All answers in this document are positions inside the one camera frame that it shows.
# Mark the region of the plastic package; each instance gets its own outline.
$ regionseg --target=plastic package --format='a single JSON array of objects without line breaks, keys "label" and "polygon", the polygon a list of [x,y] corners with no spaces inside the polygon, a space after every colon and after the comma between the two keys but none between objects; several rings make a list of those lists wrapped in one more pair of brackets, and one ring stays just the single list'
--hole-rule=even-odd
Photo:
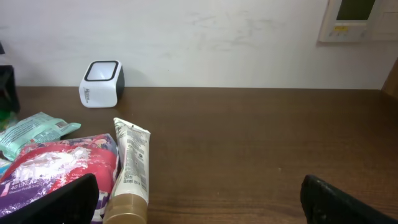
[{"label": "plastic package", "polygon": [[109,134],[26,145],[0,179],[0,217],[92,173],[99,188],[92,223],[102,223],[118,162],[116,143]]},{"label": "plastic package", "polygon": [[104,224],[147,223],[150,132],[114,118],[122,171],[106,207]]},{"label": "plastic package", "polygon": [[0,151],[13,161],[28,143],[59,140],[61,136],[80,128],[80,124],[66,123],[43,112],[23,119],[0,133]]},{"label": "plastic package", "polygon": [[10,161],[7,161],[5,159],[0,159],[0,178],[2,175],[5,173],[5,171],[8,169],[8,167],[11,165]]}]

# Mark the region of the colorful plastic packaging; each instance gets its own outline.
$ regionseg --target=colorful plastic packaging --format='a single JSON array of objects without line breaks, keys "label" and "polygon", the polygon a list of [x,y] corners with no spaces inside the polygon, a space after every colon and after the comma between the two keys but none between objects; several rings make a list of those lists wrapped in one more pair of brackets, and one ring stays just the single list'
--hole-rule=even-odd
[{"label": "colorful plastic packaging", "polygon": [[29,143],[42,143],[59,140],[61,136],[80,128],[78,123],[66,123],[43,112],[23,119],[0,133],[0,151],[13,161]]},{"label": "colorful plastic packaging", "polygon": [[0,178],[2,175],[5,173],[5,171],[8,169],[8,167],[11,165],[10,161],[7,161],[5,159],[0,159]]},{"label": "colorful plastic packaging", "polygon": [[91,223],[102,223],[118,162],[116,143],[109,134],[26,145],[0,179],[0,217],[91,173],[99,188]]}]

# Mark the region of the white tube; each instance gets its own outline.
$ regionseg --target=white tube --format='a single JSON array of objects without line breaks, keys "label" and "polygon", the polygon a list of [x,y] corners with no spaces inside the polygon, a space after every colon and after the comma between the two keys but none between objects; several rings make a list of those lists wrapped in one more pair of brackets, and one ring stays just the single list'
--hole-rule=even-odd
[{"label": "white tube", "polygon": [[106,207],[104,224],[147,221],[150,132],[114,118],[122,170]]}]

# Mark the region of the teal plastic package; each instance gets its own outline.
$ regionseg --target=teal plastic package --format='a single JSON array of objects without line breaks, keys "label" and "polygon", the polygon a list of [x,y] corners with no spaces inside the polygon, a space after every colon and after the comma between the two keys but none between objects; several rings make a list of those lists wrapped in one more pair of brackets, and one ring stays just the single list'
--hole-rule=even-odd
[{"label": "teal plastic package", "polygon": [[5,159],[0,159],[0,177],[7,171],[8,167],[11,165],[10,161]]},{"label": "teal plastic package", "polygon": [[24,145],[56,141],[79,128],[78,123],[68,124],[40,112],[1,132],[0,151],[7,159],[14,161]]}]

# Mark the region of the green object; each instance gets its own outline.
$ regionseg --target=green object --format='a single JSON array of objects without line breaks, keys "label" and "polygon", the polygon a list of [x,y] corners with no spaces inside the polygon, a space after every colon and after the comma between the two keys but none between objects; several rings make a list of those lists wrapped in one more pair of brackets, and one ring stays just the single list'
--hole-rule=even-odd
[{"label": "green object", "polygon": [[17,116],[14,112],[0,110],[0,131],[4,131],[17,122]]},{"label": "green object", "polygon": [[40,112],[0,133],[0,151],[13,161],[26,144],[59,140],[79,128],[78,123],[68,124]]}]

